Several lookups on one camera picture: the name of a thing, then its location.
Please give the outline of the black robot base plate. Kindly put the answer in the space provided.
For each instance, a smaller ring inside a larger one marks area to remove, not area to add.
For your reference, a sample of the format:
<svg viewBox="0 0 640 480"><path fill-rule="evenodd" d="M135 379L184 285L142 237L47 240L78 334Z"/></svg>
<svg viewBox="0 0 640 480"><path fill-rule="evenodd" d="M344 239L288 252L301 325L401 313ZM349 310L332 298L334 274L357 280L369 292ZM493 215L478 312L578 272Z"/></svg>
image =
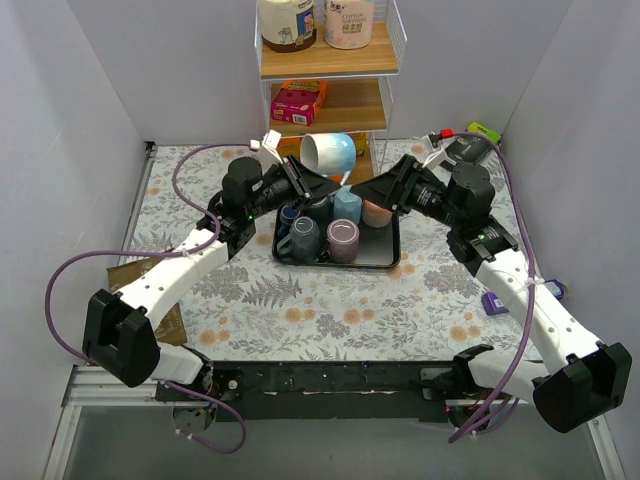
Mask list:
<svg viewBox="0 0 640 480"><path fill-rule="evenodd" d="M417 419L479 406L484 388L455 380L451 361L216 362L189 389L246 420Z"/></svg>

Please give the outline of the lavender purple mug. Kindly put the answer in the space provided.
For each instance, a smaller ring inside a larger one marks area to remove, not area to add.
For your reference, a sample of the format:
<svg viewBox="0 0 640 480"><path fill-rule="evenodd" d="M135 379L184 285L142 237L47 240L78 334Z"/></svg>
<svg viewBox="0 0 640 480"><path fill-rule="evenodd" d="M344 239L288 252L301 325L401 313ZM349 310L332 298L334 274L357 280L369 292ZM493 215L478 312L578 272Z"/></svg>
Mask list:
<svg viewBox="0 0 640 480"><path fill-rule="evenodd" d="M337 219L327 227L330 258L338 263L351 263L359 250L359 228L349 219Z"/></svg>

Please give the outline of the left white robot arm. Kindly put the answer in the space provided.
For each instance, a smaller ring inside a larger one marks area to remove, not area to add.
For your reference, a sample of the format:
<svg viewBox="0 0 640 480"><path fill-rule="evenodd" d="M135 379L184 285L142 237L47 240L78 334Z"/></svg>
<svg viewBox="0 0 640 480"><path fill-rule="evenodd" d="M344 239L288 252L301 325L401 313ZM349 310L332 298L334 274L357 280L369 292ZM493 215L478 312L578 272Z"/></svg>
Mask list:
<svg viewBox="0 0 640 480"><path fill-rule="evenodd" d="M100 290L88 303L83 353L128 387L148 379L178 383L193 400L213 386L202 356L157 340L169 310L204 276L225 265L255 235L257 218L284 205L303 206L338 190L339 183L293 158L268 170L252 157L234 159L222 188L187 238L139 279L114 293Z"/></svg>

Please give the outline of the slate blue mug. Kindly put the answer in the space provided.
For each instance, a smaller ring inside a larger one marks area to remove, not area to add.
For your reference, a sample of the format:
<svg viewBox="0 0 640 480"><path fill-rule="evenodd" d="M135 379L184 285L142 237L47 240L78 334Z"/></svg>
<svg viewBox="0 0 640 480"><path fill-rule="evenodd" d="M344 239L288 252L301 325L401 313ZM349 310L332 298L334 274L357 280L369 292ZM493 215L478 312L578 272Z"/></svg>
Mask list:
<svg viewBox="0 0 640 480"><path fill-rule="evenodd" d="M320 230L308 216L293 221L288 233L276 244L280 259L299 263L315 263L320 248Z"/></svg>

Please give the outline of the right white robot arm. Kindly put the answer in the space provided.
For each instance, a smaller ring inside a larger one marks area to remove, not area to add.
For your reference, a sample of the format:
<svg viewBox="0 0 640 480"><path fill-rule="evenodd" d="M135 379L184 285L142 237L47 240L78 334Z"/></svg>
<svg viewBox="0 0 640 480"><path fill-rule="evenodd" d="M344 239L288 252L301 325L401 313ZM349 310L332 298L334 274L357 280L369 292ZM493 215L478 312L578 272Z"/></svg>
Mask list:
<svg viewBox="0 0 640 480"><path fill-rule="evenodd" d="M523 360L522 350L509 358L490 345L471 347L430 387L453 388L469 398L484 389L494 396L505 393L533 404L561 433L622 404L630 353L584 328L536 276L528 255L491 214L495 189L484 167L458 165L442 182L405 155L351 191L394 213L416 211L448 226L446 242L454 258L499 298L541 357L535 363Z"/></svg>

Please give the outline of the white and blue mug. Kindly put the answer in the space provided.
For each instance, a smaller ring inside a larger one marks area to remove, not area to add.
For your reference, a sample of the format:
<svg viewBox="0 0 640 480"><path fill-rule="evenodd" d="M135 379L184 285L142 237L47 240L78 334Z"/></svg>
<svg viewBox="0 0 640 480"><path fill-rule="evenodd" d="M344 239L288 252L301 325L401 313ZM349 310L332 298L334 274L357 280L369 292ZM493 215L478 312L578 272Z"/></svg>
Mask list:
<svg viewBox="0 0 640 480"><path fill-rule="evenodd" d="M307 134L300 145L300 161L308 169L324 176L340 176L344 186L356 164L353 139L343 133Z"/></svg>

